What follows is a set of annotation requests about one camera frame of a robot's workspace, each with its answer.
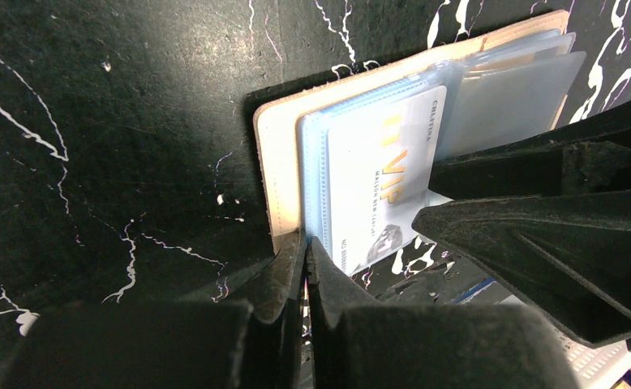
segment white paint splatter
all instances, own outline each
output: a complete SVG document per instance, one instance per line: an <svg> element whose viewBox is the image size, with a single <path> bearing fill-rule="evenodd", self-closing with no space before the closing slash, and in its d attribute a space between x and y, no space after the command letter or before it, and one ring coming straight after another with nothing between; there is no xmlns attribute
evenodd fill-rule
<svg viewBox="0 0 631 389"><path fill-rule="evenodd" d="M335 66L330 68L330 70L333 71L333 73L337 76L337 79L341 79L341 76L340 76L339 72L337 71L337 69L340 69L342 67L345 67L346 69L349 70L349 75L354 75L354 71L351 70L349 65L345 65L344 63L341 63L339 65L335 65Z"/></svg>
<svg viewBox="0 0 631 389"><path fill-rule="evenodd" d="M373 267L369 266L368 271L361 276L361 281L363 281L363 286L366 290L368 290L368 285L371 284L371 277L373 277Z"/></svg>
<svg viewBox="0 0 631 389"><path fill-rule="evenodd" d="M122 237L121 235L118 234L120 240L123 242L129 243L129 246L130 246L129 258L131 259L131 261L129 262L129 265L127 265L127 278L129 278L129 284L124 285L117 292L112 293L108 297L104 298L103 301L101 301L101 304L108 301L108 299L110 299L111 297L115 297L115 302L119 303L120 298L122 298L124 293L128 289L133 288L134 285L136 284L136 270L134 269L134 265L136 264L136 257L134 256L134 251L136 250L136 244L134 243L134 240L129 237L129 232L127 231L129 227L132 225L132 223L134 223L134 219L130 219L129 223L127 223L127 225L125 226L124 228L125 237Z"/></svg>
<svg viewBox="0 0 631 389"><path fill-rule="evenodd" d="M280 60L280 63L282 63L282 56L280 55L280 50L277 49L277 46L275 46L275 42L273 42L273 39L270 37L270 34L268 34L268 14L265 14L265 36L268 38L268 41L270 41L270 45L273 46L273 50L275 50L275 54L277 54L277 58Z"/></svg>
<svg viewBox="0 0 631 389"><path fill-rule="evenodd" d="M232 154L234 154L234 150L232 150L229 154L227 154L226 156L221 157L219 160L217 160L217 163L215 164L215 171L218 170L218 168L220 168L220 163L225 159L228 158L230 156L232 156Z"/></svg>
<svg viewBox="0 0 631 389"><path fill-rule="evenodd" d="M440 6L437 7L437 12L435 12L435 17L432 18L430 22L430 29L427 30L427 47L430 49L433 45L435 45L435 40L437 39L437 33L440 31L440 10L443 6L451 3L452 0L444 0Z"/></svg>
<svg viewBox="0 0 631 389"><path fill-rule="evenodd" d="M444 271L445 274L449 273L449 271L452 269L452 266L454 266L456 262L452 261L447 263L447 270Z"/></svg>
<svg viewBox="0 0 631 389"><path fill-rule="evenodd" d="M369 71L370 69L368 68L369 65L377 65L377 67L380 67L380 64L377 61L374 60L370 60L370 61L363 61L363 68L366 69L366 71Z"/></svg>
<svg viewBox="0 0 631 389"><path fill-rule="evenodd" d="M253 17L255 15L253 0L249 0L249 9L251 10L251 16L249 17L249 31L251 32L251 46L253 46Z"/></svg>
<svg viewBox="0 0 631 389"><path fill-rule="evenodd" d="M216 261L215 259L208 259L204 256L198 255L197 253L192 252L193 249L191 247L187 247L185 249L184 247L181 247L181 246L168 246L167 243L163 241L159 241L154 237L150 237L149 235L141 234L141 236L148 239L149 241L153 241L155 244L161 246L163 249L180 250L186 255L190 255L192 257L204 260L205 262L220 266L220 270L217 271L217 280L216 280L216 285L217 285L218 290L220 291L220 294L217 297L211 297L211 300L212 302L219 302L223 298L227 297L228 294L230 294L230 289L227 287L227 277L225 277L225 282L223 284L220 283L221 272L225 270L225 266L227 266L227 263L222 263L220 261Z"/></svg>
<svg viewBox="0 0 631 389"><path fill-rule="evenodd" d="M332 20L330 20L330 18L327 16L327 14L325 13L325 9L323 8L323 6L320 5L318 0L313 0L313 2L316 4L315 6L318 8L318 10L320 10L320 13L323 15L323 20L328 24L328 31L339 35L341 41L346 47L346 50L349 52L349 60L351 60L352 64L355 63L356 51L354 51L354 48L349 43L349 30L346 27L346 20L347 18L349 18L349 16L351 16L351 13L354 11L354 8L349 4L349 0L344 0L344 17L342 17L341 19L341 31L337 31L333 28Z"/></svg>
<svg viewBox="0 0 631 389"><path fill-rule="evenodd" d="M621 0L615 0L614 7L612 8L612 16L610 20L612 22L612 27L614 27L614 31L612 31L612 33L604 41L604 44L602 45L602 49L599 51L598 56L595 59L595 63L590 68L590 73L588 74L588 88L594 89L593 94L592 96L587 98L583 102L583 104L576 110L576 112L571 117L571 121L569 122L569 124L575 123L582 119L587 118L588 115L590 114L590 111L593 108L593 104L595 103L595 101L597 100L599 96L600 90L602 89L602 82L604 80L604 69L599 64L599 61L600 59L602 59L602 56L606 52L607 47L609 46L609 43L612 41L612 39L614 39L616 34L619 32L621 32L621 35L622 35L620 45L623 45L623 43L625 42L624 19L626 18L626 14L628 14L629 4L631 2L627 1L626 7L624 9L624 14L618 15L620 2Z"/></svg>
<svg viewBox="0 0 631 389"><path fill-rule="evenodd" d="M478 12L475 14L473 18L471 18L471 24L470 24L470 27L468 27L468 32L466 33L467 36L470 36L470 32L473 30L473 26L475 26L476 20L478 20L478 16L483 12L484 3L485 3L485 0L480 0Z"/></svg>
<svg viewBox="0 0 631 389"><path fill-rule="evenodd" d="M223 220L236 220L238 222L243 223L245 220L243 217L229 217L229 216L210 216L210 215L206 215L206 217L208 217L209 219L223 219Z"/></svg>
<svg viewBox="0 0 631 389"><path fill-rule="evenodd" d="M533 15L533 12L535 12L535 6L537 6L538 4L547 4L547 0L538 0L537 2L534 2L531 6L530 6L530 14Z"/></svg>
<svg viewBox="0 0 631 389"><path fill-rule="evenodd" d="M616 55L619 56L621 55L625 50L626 47L628 45L625 45L622 47L622 43L619 43L619 47L616 48ZM619 96L621 96L621 93L624 92L624 89L626 89L626 86L628 86L629 81L631 79L631 66L626 69L621 76L619 76L619 79L614 83L614 86L612 87L612 90L609 92L609 94L607 95L607 97L604 99L604 104L602 105L601 110L605 110L607 108L609 108L609 105L612 105L616 102L616 99L619 98ZM623 87L621 87L621 89L619 90L619 92L616 94L616 97L614 97L614 99L612 100L612 102L610 103L610 99L612 98L612 93L619 87L621 86L621 84L623 84Z"/></svg>
<svg viewBox="0 0 631 389"><path fill-rule="evenodd" d="M27 310L24 308L19 308L12 300L7 296L7 292L3 287L0 288L1 296L0 301L5 301L12 306L11 310L0 310L0 314L11 314L13 312L21 312L22 314L15 320L19 326L19 333L22 336L27 335L27 331L30 326L36 321L36 319L40 316L37 313L32 312L31 310Z"/></svg>
<svg viewBox="0 0 631 389"><path fill-rule="evenodd" d="M459 31L457 31L457 39L459 39L459 36L461 34L468 33L468 30L466 30L466 10L468 10L469 1L470 0L460 0L459 7L457 7L457 13L455 14L455 17L457 18L457 22L460 24Z"/></svg>
<svg viewBox="0 0 631 389"><path fill-rule="evenodd" d="M62 178L60 178L60 181L58 182L58 190L59 190L59 194L60 194L60 199L62 199L65 202L65 213L67 215L70 214L70 200L67 199L67 197L65 197L65 195L62 192L62 182L65 181L65 177L67 177L67 168L65 167L65 164L62 164Z"/></svg>
<svg viewBox="0 0 631 389"><path fill-rule="evenodd" d="M432 254L432 251L437 247L437 244L432 245L426 252L425 254L423 254L420 258L414 259L413 261L409 262L408 265L406 265L406 269L404 270L404 275L408 276L409 274L411 275L416 275L418 273L420 273L421 271L429 268L430 266L432 266L433 263L435 263L435 261L433 259L430 258L430 255ZM418 261L423 261L425 262L425 266L422 269L418 269L418 270L411 270L411 267L414 266Z"/></svg>
<svg viewBox="0 0 631 389"><path fill-rule="evenodd" d="M22 77L19 73L17 73L17 71L15 71L15 69L12 69L10 67L10 65L7 65L1 58L0 58L0 64L4 65L5 68L7 68L9 71L11 71L12 74L15 75L15 77L21 83L23 83L24 86L36 97L36 99L38 100L39 104L41 104L41 107L43 107L43 110L45 111L46 115L48 115L48 120L50 121L50 124L53 125L53 129L55 131L55 134L58 136L58 140L60 141L60 146L62 147L62 158L61 159L64 160L65 162L68 162L70 160L70 158L67 156L67 146L65 146L65 140L62 138L62 134L60 133L60 130L58 129L58 124L55 122L55 120L53 120L53 114L50 112L50 109L48 109L48 105L43 101L41 96L39 96L39 94L36 93L34 88L32 88L32 86L27 83L27 81L24 79L24 77Z"/></svg>
<svg viewBox="0 0 631 389"><path fill-rule="evenodd" d="M34 322L38 319L39 315L33 312L26 311L22 313L20 316L17 316L15 323L19 324L19 333L22 336L26 336L27 332L29 332L29 328L32 327Z"/></svg>
<svg viewBox="0 0 631 389"><path fill-rule="evenodd" d="M604 11L604 6L607 5L607 0L602 1L602 7L599 9L598 16L602 16L602 11Z"/></svg>
<svg viewBox="0 0 631 389"><path fill-rule="evenodd" d="M34 139L34 142L39 143L41 146L44 146L46 148L48 148L51 153L50 155L58 158L59 160L63 160L65 162L68 162L69 159L67 159L67 153L65 153L65 156L61 156L60 153L58 152L58 149L55 148L55 146L53 146L52 144L46 142L43 140L42 137L39 136L39 134L35 134L33 132L31 132L27 127L19 124L15 118L12 117L12 115L10 115L5 109L3 109L0 106L0 114L5 117L5 119L7 119L10 123L14 124L17 128L19 128L20 130L22 130L24 132L23 137L26 139Z"/></svg>
<svg viewBox="0 0 631 389"><path fill-rule="evenodd" d="M392 273L401 274L404 271L404 262L401 260L401 256L404 254L404 249L397 251L397 256L394 257L394 263L392 264Z"/></svg>

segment card holder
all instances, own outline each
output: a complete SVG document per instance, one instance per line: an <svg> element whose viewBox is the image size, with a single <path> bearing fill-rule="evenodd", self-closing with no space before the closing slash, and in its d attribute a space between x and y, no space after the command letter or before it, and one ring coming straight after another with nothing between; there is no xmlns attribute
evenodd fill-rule
<svg viewBox="0 0 631 389"><path fill-rule="evenodd" d="M444 85L449 81L452 71L453 68L448 63L444 66L438 65L429 71L406 77L347 101L304 115L298 122L297 134L303 194L304 229L309 238L313 236L318 237L331 256L333 256L333 226L331 224L331 198L333 193L330 188L332 161L328 152L328 145L330 144L328 135L330 131L341 132L345 130L353 143L363 142L365 138L376 137L380 133L373 134L375 130L384 130L379 125L382 125L383 121L393 118L393 115L388 115L388 118L380 117L381 111L394 105L398 105L395 107L396 111L401 112L405 109L408 111L409 107L404 106L407 100L414 102L413 111L424 109L426 105L423 102L427 102L429 106L432 104L431 99L434 97L434 95L424 96L424 92L438 87L444 88ZM426 128L422 128L422 124L419 124L420 122L405 122L405 132L417 134L420 130L424 133ZM426 202L424 196L427 192L427 180L430 177L435 143L436 138L433 139L432 148L416 151L418 157L424 161L424 165L427 165L427 171L419 177L420 188L423 190L416 190L418 193L405 193L407 198L418 196L418 199L420 199L418 206L413 207L414 209L420 209ZM354 162L345 159L336 161L336 164L339 165L348 163Z"/></svg>
<svg viewBox="0 0 631 389"><path fill-rule="evenodd" d="M568 21L567 11L553 11L261 105L254 114L253 125L274 252L280 251L284 237L301 230L303 225L296 136L297 123L301 116L422 72L433 63L461 60L471 54L507 45L538 32L553 29L563 32Z"/></svg>
<svg viewBox="0 0 631 389"><path fill-rule="evenodd" d="M570 49L573 34L542 43L492 58L504 64L530 57L515 66L476 71L476 63L491 66L487 56L466 60L457 89L449 92L451 113L445 114L436 160L517 142L552 128L586 55L560 55Z"/></svg>

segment white card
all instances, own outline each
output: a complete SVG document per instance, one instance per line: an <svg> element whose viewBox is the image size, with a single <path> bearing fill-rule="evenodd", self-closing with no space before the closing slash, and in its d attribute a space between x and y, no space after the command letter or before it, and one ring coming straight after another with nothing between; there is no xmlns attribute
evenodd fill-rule
<svg viewBox="0 0 631 389"><path fill-rule="evenodd" d="M447 88L356 109L328 133L333 262L346 274L418 235Z"/></svg>

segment black marble surface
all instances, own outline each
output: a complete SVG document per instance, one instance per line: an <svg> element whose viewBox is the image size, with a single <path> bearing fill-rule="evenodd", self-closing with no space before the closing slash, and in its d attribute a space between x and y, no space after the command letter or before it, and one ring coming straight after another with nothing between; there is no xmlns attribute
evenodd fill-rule
<svg viewBox="0 0 631 389"><path fill-rule="evenodd" d="M50 306L220 301L265 266L261 103L556 9L588 54L560 124L631 99L631 0L0 0L0 371ZM398 299L430 249L355 278Z"/></svg>

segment beige leather wallet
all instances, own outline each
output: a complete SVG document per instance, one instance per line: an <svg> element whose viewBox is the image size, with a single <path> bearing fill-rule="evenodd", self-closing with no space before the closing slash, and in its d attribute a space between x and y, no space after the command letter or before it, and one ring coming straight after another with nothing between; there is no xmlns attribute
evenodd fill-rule
<svg viewBox="0 0 631 389"><path fill-rule="evenodd" d="M568 22L567 11L554 11L467 41L428 49L373 71L275 100L258 108L253 125L275 253L280 250L284 237L299 230L302 223L296 137L297 120L301 116L425 71L440 61L463 59L534 32L555 28L564 32Z"/></svg>

